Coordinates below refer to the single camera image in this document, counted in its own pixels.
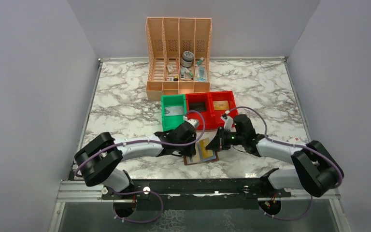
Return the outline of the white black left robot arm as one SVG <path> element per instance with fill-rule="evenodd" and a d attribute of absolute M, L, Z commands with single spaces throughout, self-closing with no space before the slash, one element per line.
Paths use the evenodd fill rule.
<path fill-rule="evenodd" d="M 189 119 L 173 130 L 118 143 L 109 132 L 103 132 L 75 154 L 76 175 L 81 176 L 88 187 L 103 184 L 112 188 L 120 198 L 127 198 L 132 194 L 133 183 L 129 174 L 117 169 L 117 165 L 130 159 L 162 157 L 174 152 L 193 156 L 198 126 L 198 120 Z"/>

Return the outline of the red plastic bin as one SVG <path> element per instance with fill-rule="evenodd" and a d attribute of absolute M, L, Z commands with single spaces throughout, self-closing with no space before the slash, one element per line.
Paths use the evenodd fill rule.
<path fill-rule="evenodd" d="M 214 129 L 214 107 L 209 92 L 188 93 L 185 95 L 187 111 L 199 112 L 205 120 L 205 129 Z"/>
<path fill-rule="evenodd" d="M 213 102 L 214 116 L 213 116 L 213 128 L 217 129 L 224 125 L 224 121 L 221 116 L 225 111 L 236 107 L 234 94 L 232 91 L 213 91 L 210 92 Z"/>

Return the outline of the brown leather card holder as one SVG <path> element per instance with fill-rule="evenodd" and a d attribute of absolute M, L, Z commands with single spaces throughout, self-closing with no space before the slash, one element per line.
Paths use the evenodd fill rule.
<path fill-rule="evenodd" d="M 215 162 L 219 160 L 218 154 L 215 151 L 207 150 L 206 146 L 210 139 L 204 138 L 195 144 L 196 154 L 191 157 L 184 157 L 184 165 L 194 165 L 207 162 Z"/>

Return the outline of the green plastic bin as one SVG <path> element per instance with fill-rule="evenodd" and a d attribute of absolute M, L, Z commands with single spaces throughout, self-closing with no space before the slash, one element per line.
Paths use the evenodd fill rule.
<path fill-rule="evenodd" d="M 163 95 L 161 97 L 161 122 L 164 131 L 173 130 L 184 122 L 186 113 L 185 94 Z"/>

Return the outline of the gold VIP card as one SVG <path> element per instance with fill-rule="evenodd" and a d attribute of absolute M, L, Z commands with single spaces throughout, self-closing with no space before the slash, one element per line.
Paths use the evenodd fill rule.
<path fill-rule="evenodd" d="M 215 111 L 226 111 L 229 110 L 228 101 L 213 101 Z"/>

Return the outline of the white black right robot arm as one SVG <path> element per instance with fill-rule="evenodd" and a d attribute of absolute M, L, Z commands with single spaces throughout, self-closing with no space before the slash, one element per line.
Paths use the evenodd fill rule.
<path fill-rule="evenodd" d="M 276 169 L 262 176 L 260 192 L 267 197 L 279 189 L 303 189 L 314 197 L 321 197 L 336 188 L 343 179 L 343 171 L 319 141 L 308 144 L 279 142 L 256 133 L 247 115 L 233 119 L 235 131 L 219 127 L 207 150 L 219 152 L 240 145 L 256 157 L 267 157 L 293 165 L 291 169 Z"/>

